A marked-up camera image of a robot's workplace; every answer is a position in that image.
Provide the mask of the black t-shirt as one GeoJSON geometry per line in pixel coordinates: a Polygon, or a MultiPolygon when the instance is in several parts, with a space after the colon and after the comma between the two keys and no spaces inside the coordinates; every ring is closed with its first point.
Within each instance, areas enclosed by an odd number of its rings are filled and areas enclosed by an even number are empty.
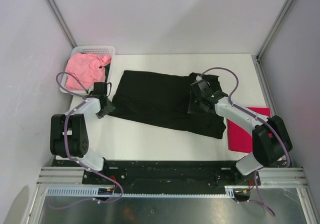
{"type": "Polygon", "coordinates": [[[190,111],[191,84],[197,73],[176,76],[126,70],[112,98],[110,116],[221,139],[224,119],[196,108],[190,111]]]}

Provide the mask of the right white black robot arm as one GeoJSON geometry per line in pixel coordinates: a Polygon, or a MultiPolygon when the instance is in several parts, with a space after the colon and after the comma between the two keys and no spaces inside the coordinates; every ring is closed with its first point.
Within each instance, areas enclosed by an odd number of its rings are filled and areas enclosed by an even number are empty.
{"type": "Polygon", "coordinates": [[[283,156],[290,161],[289,152],[293,145],[280,116],[268,117],[238,105],[226,93],[220,90],[214,92],[204,79],[190,86],[191,113],[198,113],[201,110],[223,117],[241,127],[252,137],[252,152],[238,160],[235,164],[236,169],[230,173],[230,178],[235,184],[242,185],[248,180],[249,174],[270,167],[283,156]]]}

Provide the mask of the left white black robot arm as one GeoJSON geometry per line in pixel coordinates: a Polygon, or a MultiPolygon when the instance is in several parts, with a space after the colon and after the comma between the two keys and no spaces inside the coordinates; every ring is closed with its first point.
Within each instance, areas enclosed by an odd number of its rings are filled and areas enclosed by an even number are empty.
{"type": "Polygon", "coordinates": [[[94,170],[93,178],[105,184],[110,180],[110,171],[104,168],[104,158],[90,148],[87,124],[113,112],[115,106],[109,99],[110,82],[96,82],[93,86],[78,106],[51,117],[50,152],[94,170]]]}

